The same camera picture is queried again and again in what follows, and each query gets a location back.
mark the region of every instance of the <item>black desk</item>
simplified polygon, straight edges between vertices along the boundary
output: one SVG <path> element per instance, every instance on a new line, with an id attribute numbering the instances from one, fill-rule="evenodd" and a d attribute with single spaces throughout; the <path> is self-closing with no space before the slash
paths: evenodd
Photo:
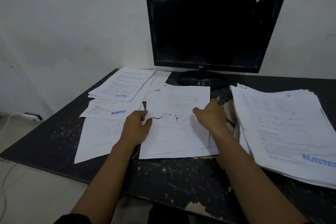
<path id="1" fill-rule="evenodd" d="M 88 92 L 115 72 L 116 69 L 2 152 L 0 157 L 89 184 L 107 156 L 73 164 L 84 123 L 79 115 L 88 106 Z M 177 74 L 173 72 L 167 83 L 176 85 Z M 227 78 L 233 85 L 239 82 L 264 92 L 309 89 L 318 95 L 325 113 L 336 128 L 336 80 L 248 75 L 227 75 Z M 227 101 L 232 95 L 226 88 L 213 90 L 211 97 Z M 229 189 L 226 173 L 215 159 L 139 160 L 139 150 L 138 146 L 131 158 L 122 189 L 124 193 L 181 209 L 185 209 L 189 202 L 200 202 L 213 218 L 229 223 L 246 222 L 234 192 Z M 335 222 L 336 190 L 265 172 L 309 219 L 317 223 Z"/>

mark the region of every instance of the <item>forearm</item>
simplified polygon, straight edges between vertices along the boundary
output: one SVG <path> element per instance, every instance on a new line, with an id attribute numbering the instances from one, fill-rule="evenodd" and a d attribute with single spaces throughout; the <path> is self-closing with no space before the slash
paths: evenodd
<path id="1" fill-rule="evenodd" d="M 132 152 L 116 143 L 71 213 L 86 215 L 93 224 L 111 223 Z"/>
<path id="2" fill-rule="evenodd" d="M 305 223 L 227 128 L 211 131 L 231 186 L 249 223 Z"/>

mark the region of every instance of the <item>stack of papers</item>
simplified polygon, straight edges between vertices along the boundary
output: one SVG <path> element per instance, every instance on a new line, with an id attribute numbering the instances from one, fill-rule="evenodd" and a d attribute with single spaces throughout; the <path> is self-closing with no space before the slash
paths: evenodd
<path id="1" fill-rule="evenodd" d="M 231 86 L 240 144 L 255 162 L 293 179 L 336 188 L 336 132 L 308 90 L 264 93 Z"/>
<path id="2" fill-rule="evenodd" d="M 125 119 L 134 110 L 144 110 L 146 94 L 160 90 L 171 72 L 124 67 L 101 86 L 89 92 L 94 98 L 80 115 L 86 117 L 75 163 L 109 154 L 119 140 Z"/>
<path id="3" fill-rule="evenodd" d="M 209 132 L 193 114 L 210 100 L 210 87 L 165 85 L 147 97 L 148 116 L 153 118 L 140 159 L 187 158 L 218 154 Z"/>

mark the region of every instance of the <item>left hand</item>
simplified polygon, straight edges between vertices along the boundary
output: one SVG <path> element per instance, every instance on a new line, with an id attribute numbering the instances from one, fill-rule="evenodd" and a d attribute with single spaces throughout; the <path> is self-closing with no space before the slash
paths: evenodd
<path id="1" fill-rule="evenodd" d="M 147 113 L 147 110 L 133 111 L 128 115 L 121 133 L 120 142 L 125 142 L 134 149 L 146 139 L 152 125 L 152 118 L 147 119 L 145 125 L 142 125 L 141 121 L 145 120 Z"/>

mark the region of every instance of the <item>cable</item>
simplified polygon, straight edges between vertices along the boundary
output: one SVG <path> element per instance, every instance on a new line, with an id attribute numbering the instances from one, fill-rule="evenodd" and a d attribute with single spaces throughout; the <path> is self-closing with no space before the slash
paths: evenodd
<path id="1" fill-rule="evenodd" d="M 0 113 L 0 114 L 8 115 L 7 123 L 6 123 L 5 127 L 3 128 L 3 130 L 2 130 L 2 132 L 1 132 L 1 134 L 0 134 L 0 139 L 1 139 L 1 137 L 2 137 L 3 134 L 5 133 L 5 130 L 6 130 L 7 126 L 8 126 L 8 124 L 9 124 L 9 120 L 11 119 L 11 117 L 12 117 L 13 115 L 21 115 L 21 114 L 20 114 L 20 113 L 12 113 L 12 114 Z"/>
<path id="2" fill-rule="evenodd" d="M 3 216 L 5 215 L 6 213 L 6 209 L 7 209 L 7 197 L 6 197 L 6 194 L 5 194 L 5 191 L 4 191 L 4 186 L 5 186 L 5 182 L 7 180 L 7 177 L 9 175 L 9 173 L 13 170 L 13 168 L 16 166 L 17 164 L 15 164 L 14 166 L 12 166 L 10 168 L 10 170 L 7 172 L 6 176 L 5 176 L 5 179 L 3 179 L 3 182 L 2 182 L 2 185 L 1 185 L 1 196 L 3 196 L 3 210 L 2 210 L 2 213 L 1 213 L 1 216 L 0 216 L 0 222 L 2 221 L 3 219 Z"/>

